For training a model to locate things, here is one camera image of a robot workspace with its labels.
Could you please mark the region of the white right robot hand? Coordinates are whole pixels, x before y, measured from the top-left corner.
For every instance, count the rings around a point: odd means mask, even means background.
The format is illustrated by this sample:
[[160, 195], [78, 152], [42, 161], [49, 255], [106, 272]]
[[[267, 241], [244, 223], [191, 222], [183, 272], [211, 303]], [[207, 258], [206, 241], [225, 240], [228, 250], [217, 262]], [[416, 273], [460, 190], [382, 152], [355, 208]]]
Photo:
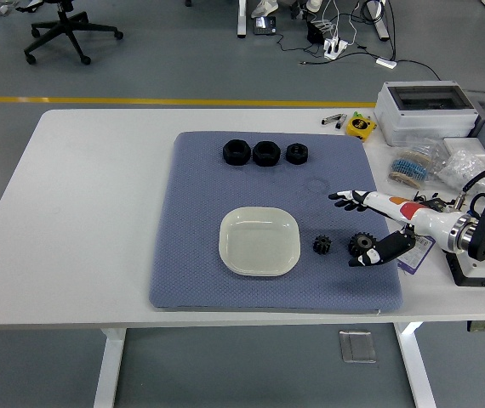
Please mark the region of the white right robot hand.
[[462, 229], [470, 218], [460, 212], [438, 212], [423, 204], [378, 191], [347, 190], [328, 196], [346, 211], [371, 209], [404, 225], [361, 255], [349, 261], [351, 267], [386, 264], [414, 247], [417, 235], [430, 236], [444, 251], [461, 253]]

